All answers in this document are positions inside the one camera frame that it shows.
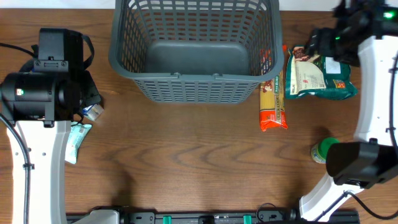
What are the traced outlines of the green snack bag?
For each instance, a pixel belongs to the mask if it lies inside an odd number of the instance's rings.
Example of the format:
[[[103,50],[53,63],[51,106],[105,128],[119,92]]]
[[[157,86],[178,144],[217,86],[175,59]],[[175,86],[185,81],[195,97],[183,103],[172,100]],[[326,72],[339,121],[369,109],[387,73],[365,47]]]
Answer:
[[[345,100],[358,93],[350,78],[349,65],[331,57],[309,56],[303,46],[295,46],[289,50],[285,97],[293,100],[312,95],[328,100]]]

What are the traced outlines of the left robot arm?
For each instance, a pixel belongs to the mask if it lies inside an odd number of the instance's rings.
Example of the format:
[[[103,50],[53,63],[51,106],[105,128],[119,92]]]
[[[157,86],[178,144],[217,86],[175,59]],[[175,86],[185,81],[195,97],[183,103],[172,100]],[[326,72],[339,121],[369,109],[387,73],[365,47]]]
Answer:
[[[30,59],[1,83],[1,121],[12,149],[12,222],[65,223],[65,151],[75,116],[101,102],[89,72],[91,39],[42,28]]]

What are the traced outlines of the grey plastic basket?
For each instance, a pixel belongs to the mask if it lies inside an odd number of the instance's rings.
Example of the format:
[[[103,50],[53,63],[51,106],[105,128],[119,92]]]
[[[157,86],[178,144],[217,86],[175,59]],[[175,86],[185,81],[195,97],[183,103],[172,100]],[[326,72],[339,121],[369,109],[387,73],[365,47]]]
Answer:
[[[238,104],[284,65],[278,0],[116,0],[109,62],[150,100]]]

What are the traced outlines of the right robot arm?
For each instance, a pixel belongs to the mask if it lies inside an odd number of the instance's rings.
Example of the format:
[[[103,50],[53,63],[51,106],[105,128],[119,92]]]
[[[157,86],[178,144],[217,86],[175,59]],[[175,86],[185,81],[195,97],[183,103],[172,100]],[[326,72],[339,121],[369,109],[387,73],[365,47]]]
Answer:
[[[397,8],[384,0],[341,1],[334,28],[313,30],[307,55],[361,69],[352,142],[331,146],[326,174],[299,201],[300,223],[326,223],[349,198],[397,175]]]

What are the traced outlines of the spaghetti pasta packet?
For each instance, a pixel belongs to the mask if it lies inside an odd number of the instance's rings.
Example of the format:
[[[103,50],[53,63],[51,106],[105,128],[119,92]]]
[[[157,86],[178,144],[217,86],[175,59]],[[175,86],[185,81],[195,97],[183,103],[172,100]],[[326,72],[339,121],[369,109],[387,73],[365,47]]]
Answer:
[[[287,129],[285,117],[284,69],[259,85],[259,125],[263,132],[270,128]]]

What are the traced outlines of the blue toothpaste box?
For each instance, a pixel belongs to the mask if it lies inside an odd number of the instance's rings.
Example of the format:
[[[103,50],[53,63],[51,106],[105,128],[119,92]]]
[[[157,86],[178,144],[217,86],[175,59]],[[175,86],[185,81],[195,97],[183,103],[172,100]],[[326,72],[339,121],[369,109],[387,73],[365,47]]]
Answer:
[[[103,112],[104,112],[104,109],[99,104],[87,106],[86,108],[83,108],[83,110],[82,110],[84,117],[91,121],[96,121],[101,116],[101,114]]]

